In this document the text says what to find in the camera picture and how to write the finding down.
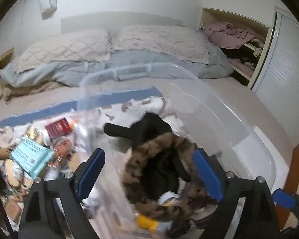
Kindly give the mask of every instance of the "pillow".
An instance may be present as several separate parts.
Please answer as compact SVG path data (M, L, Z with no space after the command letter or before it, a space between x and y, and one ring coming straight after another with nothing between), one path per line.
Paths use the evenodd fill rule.
M107 61L111 55L110 34L100 28L51 36L32 44L20 56L16 73L52 61Z
M122 29L114 49L149 50L165 53L179 60L209 64L209 55L203 41L197 33L186 27L132 25Z

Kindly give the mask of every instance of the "red package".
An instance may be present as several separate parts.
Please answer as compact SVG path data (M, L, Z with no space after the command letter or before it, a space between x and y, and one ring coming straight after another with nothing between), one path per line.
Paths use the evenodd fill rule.
M51 141L57 137L64 136L72 131L66 118L60 119L56 122L46 125L44 128L48 132Z
M54 151L52 160L48 163L49 167L58 167L67 158L73 148L73 143L67 137L57 139L51 149Z

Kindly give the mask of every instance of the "clear plastic storage box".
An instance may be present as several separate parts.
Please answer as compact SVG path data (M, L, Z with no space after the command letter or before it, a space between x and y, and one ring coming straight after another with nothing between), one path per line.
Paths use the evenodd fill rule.
M136 213L121 187L128 142L102 132L106 120L100 112L109 105L163 97L189 136L208 155L216 155L225 171L246 179L263 176L272 188L275 165L262 141L239 112L185 68L168 63L110 68L87 76L80 86L78 116L83 134L80 158L87 160L96 148L102 148L106 155L105 166L95 185L100 206L91 221L101 239L155 237L137 227ZM240 213L241 206L237 208L228 238L234 234Z

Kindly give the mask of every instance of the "pink clothing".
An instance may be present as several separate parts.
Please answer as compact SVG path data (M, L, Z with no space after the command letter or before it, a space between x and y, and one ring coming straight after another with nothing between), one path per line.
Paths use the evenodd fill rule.
M251 67L247 65L243 65L238 59L228 59L228 62L231 63L233 66L236 66L241 71L243 71L245 74L247 74L249 77L252 77L254 74L254 71L251 69Z
M217 47L240 49L245 43L255 38L252 30L234 28L230 23L217 22L204 29L208 39Z

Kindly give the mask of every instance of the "white wall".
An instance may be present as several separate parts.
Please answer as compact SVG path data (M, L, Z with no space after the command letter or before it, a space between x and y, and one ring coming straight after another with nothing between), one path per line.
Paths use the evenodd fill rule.
M131 11L167 16L196 28L202 0L57 0L58 9L42 19L38 0L18 0L0 23L0 54L15 47L20 55L42 37L61 33L60 19L98 11Z
M204 8L220 9L244 15L271 26L274 7L288 10L281 0L203 0Z

